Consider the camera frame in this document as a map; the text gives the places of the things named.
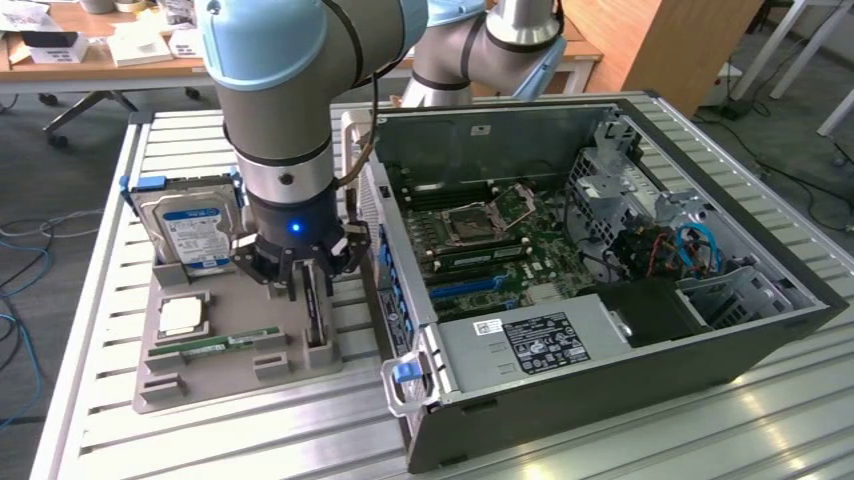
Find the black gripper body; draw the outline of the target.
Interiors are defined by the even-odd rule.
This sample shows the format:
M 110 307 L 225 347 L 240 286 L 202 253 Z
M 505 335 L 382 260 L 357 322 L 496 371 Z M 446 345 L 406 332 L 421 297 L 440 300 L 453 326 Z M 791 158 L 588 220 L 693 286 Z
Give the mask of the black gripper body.
M 309 200 L 278 204 L 246 193 L 257 238 L 253 267 L 270 282 L 286 282 L 292 264 L 312 259 L 326 275 L 342 272 L 348 253 L 333 249 L 344 240 L 333 192 L 321 192 Z

